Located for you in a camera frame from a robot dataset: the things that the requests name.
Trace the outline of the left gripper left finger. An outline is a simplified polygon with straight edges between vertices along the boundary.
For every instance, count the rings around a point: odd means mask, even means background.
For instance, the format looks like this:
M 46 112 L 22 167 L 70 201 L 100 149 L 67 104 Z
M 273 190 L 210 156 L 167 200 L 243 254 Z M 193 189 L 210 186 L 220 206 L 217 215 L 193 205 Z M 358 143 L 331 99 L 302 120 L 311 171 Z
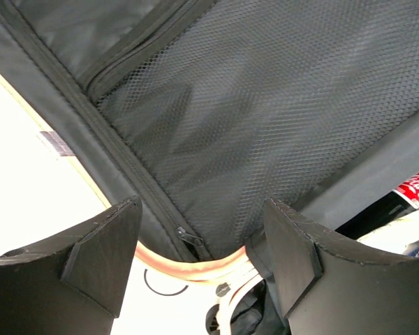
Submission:
M 110 334 L 138 242 L 142 203 L 0 256 L 0 334 Z

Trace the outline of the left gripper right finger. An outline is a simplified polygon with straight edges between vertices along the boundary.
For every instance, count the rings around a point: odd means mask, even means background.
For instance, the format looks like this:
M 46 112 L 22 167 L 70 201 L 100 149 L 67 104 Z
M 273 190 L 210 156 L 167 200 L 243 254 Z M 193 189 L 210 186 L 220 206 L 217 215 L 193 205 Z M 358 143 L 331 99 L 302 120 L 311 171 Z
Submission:
M 419 258 L 361 244 L 276 200 L 264 228 L 292 334 L 419 334 Z

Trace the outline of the cream green printed cloth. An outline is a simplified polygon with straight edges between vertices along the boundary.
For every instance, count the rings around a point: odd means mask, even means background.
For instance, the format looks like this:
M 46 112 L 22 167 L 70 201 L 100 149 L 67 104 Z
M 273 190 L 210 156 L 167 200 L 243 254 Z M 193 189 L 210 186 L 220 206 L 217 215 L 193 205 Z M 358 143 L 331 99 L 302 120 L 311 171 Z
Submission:
M 372 248 L 403 254 L 409 245 L 419 241 L 419 210 L 377 228 L 358 238 L 358 242 Z

